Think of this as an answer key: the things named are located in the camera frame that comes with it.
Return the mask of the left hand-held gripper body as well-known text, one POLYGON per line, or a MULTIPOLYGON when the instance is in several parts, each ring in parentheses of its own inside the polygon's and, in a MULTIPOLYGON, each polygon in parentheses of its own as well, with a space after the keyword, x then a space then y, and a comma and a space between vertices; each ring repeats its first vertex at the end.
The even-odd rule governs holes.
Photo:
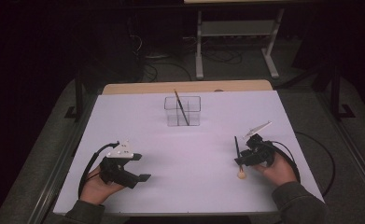
POLYGON ((124 187, 133 189, 137 183, 134 175, 124 169, 133 154, 129 141, 117 144, 111 149, 100 163, 100 177, 105 183, 116 183, 124 187))

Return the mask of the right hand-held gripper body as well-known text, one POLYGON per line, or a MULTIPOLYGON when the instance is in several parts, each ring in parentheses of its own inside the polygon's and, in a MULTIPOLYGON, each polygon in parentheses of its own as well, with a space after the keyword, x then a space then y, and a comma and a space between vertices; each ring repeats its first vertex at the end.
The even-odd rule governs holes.
POLYGON ((264 124, 250 129, 249 132, 243 137, 243 139, 246 140, 247 149, 252 151, 252 155, 244 157, 249 160, 249 166, 261 163, 264 163, 266 166, 273 164, 274 150, 259 135, 260 131, 264 130, 271 124, 272 123, 270 121, 267 121, 264 124))

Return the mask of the dark pencil with cream topper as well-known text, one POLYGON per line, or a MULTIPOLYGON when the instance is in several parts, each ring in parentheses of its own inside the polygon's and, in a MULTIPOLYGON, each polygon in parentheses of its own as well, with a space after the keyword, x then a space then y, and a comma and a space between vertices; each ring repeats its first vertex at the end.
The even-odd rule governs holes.
MULTIPOLYGON (((240 157, 240 149, 239 149, 237 137, 234 137, 234 144, 235 144, 235 147, 236 147, 237 157, 240 157)), ((239 166, 239 172, 238 172, 237 176, 238 176, 239 179, 245 179, 246 178, 246 173, 245 173, 244 168, 243 168, 242 165, 239 166)))

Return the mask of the clear plastic pen holder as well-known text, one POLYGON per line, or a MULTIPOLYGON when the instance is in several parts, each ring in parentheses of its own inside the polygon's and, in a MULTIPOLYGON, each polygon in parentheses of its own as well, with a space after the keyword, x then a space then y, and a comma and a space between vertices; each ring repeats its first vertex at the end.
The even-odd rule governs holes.
MULTIPOLYGON (((179 98, 190 122, 190 126, 199 126, 201 117, 201 97, 180 96, 179 98)), ((164 110, 168 126, 187 126, 175 96, 168 96, 164 99, 164 110)))

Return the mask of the dark pencil with orange tip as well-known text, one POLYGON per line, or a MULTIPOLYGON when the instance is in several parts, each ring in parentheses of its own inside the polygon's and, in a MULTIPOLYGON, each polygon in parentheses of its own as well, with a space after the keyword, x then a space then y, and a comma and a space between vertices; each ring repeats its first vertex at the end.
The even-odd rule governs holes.
POLYGON ((182 116, 183 116, 184 120, 186 121, 187 126, 190 126, 190 122, 189 122, 189 120, 188 120, 188 118, 187 118, 187 116, 186 116, 186 113, 185 113, 184 107, 183 107, 183 105, 182 105, 182 102, 180 101, 180 98, 179 98, 179 95, 178 95, 178 92, 177 92, 177 90, 176 90, 176 89, 174 89, 174 93, 175 93, 175 97, 176 97, 177 103, 178 103, 178 105, 179 105, 179 107, 180 107, 180 110, 181 110, 182 116))

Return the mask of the person's left hand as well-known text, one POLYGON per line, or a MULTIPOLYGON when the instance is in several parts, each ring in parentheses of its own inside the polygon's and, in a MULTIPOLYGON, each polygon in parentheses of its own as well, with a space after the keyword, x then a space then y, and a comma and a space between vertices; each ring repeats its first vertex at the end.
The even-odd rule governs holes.
POLYGON ((78 199, 92 204, 102 204, 112 194, 124 189, 119 184, 106 184, 99 176, 101 168, 97 166, 88 173, 85 184, 78 199))

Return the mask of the person's right hand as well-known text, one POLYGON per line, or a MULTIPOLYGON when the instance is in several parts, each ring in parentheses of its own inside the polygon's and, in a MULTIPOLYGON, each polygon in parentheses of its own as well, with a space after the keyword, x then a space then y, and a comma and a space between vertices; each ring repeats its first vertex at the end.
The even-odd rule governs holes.
POLYGON ((271 166, 265 167, 257 164, 254 165, 253 168, 277 187, 289 182, 297 182, 297 177, 295 176, 293 169, 278 153, 274 154, 274 163, 271 166))

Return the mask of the white table cover board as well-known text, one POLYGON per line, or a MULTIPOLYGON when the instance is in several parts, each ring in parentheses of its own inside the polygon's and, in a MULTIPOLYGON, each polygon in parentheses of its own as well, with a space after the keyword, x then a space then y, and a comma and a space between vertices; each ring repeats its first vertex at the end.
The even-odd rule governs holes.
POLYGON ((276 91, 202 92, 199 126, 167 125, 166 96, 116 94, 98 97, 64 181, 54 211, 63 214, 77 200, 77 188, 92 154, 106 154, 107 144, 129 141, 140 161, 126 170, 150 179, 108 198, 105 210, 120 216, 227 215, 275 211, 273 185, 255 170, 237 176, 237 137, 270 121, 261 131, 293 155, 302 184, 321 195, 276 91))

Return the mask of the black metal stand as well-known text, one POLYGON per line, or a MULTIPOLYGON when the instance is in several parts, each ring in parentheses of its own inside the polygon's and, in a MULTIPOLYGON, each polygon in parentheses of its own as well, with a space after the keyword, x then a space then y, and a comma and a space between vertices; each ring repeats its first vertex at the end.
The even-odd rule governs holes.
POLYGON ((69 106, 64 117, 66 119, 74 119, 78 122, 83 114, 83 83, 81 73, 77 71, 75 75, 75 105, 69 106))
POLYGON ((349 105, 340 104, 341 75, 337 66, 334 67, 330 90, 330 112, 337 119, 354 118, 355 114, 349 105))

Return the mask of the aluminium frame rail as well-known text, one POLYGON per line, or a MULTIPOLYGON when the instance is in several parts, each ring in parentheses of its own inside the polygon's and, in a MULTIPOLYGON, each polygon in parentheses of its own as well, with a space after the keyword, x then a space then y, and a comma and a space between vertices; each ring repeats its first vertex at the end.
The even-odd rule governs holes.
POLYGON ((51 211, 96 100, 95 94, 83 95, 83 114, 78 122, 64 117, 68 107, 75 105, 75 96, 62 96, 57 101, 30 157, 30 177, 37 178, 38 194, 27 224, 43 224, 51 211))
POLYGON ((359 175, 361 176, 364 184, 365 184, 365 160, 362 157, 357 144, 354 142, 348 130, 345 128, 343 124, 343 119, 355 119, 356 116, 350 109, 348 105, 342 105, 341 112, 332 112, 330 101, 326 98, 323 93, 318 93, 316 98, 320 102, 322 108, 326 111, 327 116, 330 118, 332 125, 336 129, 337 133, 341 136, 346 148, 348 149, 352 161, 358 170, 359 175))

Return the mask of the white metal desk frame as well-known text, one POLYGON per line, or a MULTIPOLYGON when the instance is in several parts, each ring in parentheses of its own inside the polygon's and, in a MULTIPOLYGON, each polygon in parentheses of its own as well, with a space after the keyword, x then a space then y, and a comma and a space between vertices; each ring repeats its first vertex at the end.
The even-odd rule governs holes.
POLYGON ((196 78, 204 78, 204 66, 202 55, 202 38, 216 36, 268 36, 269 42, 265 48, 261 49, 263 59, 267 65, 271 78, 278 79, 279 74, 272 58, 274 42, 276 40, 281 21, 285 10, 279 9, 273 20, 255 20, 255 21, 204 21, 202 12, 198 12, 197 35, 196 35, 196 53, 195 53, 195 70, 196 78))

